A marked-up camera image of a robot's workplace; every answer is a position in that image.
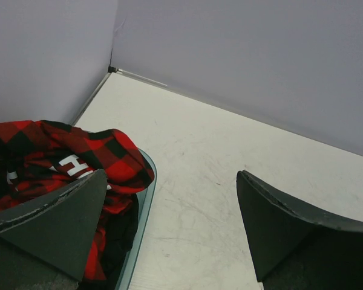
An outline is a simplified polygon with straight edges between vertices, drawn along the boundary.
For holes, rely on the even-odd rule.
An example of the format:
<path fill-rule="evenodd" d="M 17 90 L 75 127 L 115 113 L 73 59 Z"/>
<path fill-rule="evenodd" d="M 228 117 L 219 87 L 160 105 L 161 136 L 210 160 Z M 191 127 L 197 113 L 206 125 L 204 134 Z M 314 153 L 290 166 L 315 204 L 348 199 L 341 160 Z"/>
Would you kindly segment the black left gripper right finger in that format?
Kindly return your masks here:
<path fill-rule="evenodd" d="M 363 283 L 363 222 L 284 193 L 247 171 L 237 197 L 260 283 Z"/>

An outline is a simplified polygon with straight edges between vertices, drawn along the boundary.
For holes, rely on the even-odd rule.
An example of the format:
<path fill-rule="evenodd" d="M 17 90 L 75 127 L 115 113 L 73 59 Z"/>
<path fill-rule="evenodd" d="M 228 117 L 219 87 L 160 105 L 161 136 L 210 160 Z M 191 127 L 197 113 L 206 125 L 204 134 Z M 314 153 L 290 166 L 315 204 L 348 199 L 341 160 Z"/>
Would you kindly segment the red black plaid shirt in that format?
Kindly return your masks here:
<path fill-rule="evenodd" d="M 155 178 L 149 162 L 122 131 L 87 132 L 56 121 L 0 123 L 0 211 L 83 178 L 106 173 L 107 187 L 83 275 L 103 289 L 119 272 L 138 227 L 138 192 Z"/>

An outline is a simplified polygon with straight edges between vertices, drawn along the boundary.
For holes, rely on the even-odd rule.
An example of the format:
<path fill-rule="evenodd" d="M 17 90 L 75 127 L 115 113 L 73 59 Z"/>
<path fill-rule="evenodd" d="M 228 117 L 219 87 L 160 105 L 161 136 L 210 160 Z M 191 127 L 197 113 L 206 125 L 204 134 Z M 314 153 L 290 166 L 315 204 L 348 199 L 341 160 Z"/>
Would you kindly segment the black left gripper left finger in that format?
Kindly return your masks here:
<path fill-rule="evenodd" d="M 0 281 L 82 280 L 106 186 L 97 170 L 0 211 Z"/>

